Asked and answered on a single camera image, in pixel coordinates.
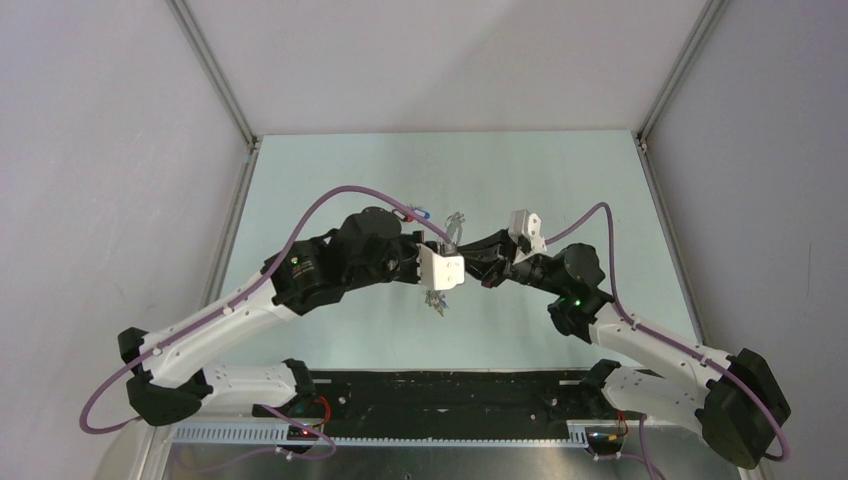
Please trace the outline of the large grey keyring with keys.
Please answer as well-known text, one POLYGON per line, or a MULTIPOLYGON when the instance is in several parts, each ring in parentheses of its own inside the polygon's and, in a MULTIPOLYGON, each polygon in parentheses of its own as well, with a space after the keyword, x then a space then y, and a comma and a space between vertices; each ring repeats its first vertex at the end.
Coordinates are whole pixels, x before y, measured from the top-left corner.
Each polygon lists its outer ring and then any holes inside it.
POLYGON ((457 243, 462 238, 465 216, 460 211, 446 219, 447 243, 435 247, 419 244, 420 284, 425 288, 425 304, 440 316, 448 309, 445 292, 464 283, 464 260, 458 254, 457 243))

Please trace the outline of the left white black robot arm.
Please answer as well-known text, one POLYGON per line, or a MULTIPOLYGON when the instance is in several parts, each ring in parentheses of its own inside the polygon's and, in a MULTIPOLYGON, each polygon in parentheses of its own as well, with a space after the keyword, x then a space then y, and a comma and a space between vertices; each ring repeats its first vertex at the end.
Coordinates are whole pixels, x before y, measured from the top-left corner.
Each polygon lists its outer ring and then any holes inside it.
POLYGON ((293 243, 283 260, 268 258, 252 276, 269 276, 256 290, 242 286, 178 324, 119 337, 122 359, 159 351, 133 367, 126 383, 130 406, 152 426, 170 425, 203 410, 282 407, 304 416, 316 403, 305 363, 287 359, 259 367, 218 362, 241 342, 308 312, 338 303, 345 293, 372 285, 420 281, 419 249, 437 249, 421 231, 405 233, 380 207, 348 216, 337 229, 293 243))

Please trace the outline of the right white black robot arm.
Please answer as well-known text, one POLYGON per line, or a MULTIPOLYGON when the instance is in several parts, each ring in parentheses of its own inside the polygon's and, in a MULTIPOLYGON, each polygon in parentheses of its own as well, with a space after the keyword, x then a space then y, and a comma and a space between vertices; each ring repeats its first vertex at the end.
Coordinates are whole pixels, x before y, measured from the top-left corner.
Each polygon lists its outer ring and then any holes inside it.
POLYGON ((590 370, 580 392, 589 415, 604 418, 617 409, 675 424, 743 469, 788 459, 782 427, 791 409, 760 354, 711 348, 626 311, 602 289, 612 274, 591 245, 574 243, 550 256, 525 254, 526 244, 501 230, 458 251, 484 287, 512 281, 553 294, 547 311, 560 334, 637 362, 631 368, 601 360, 590 370))

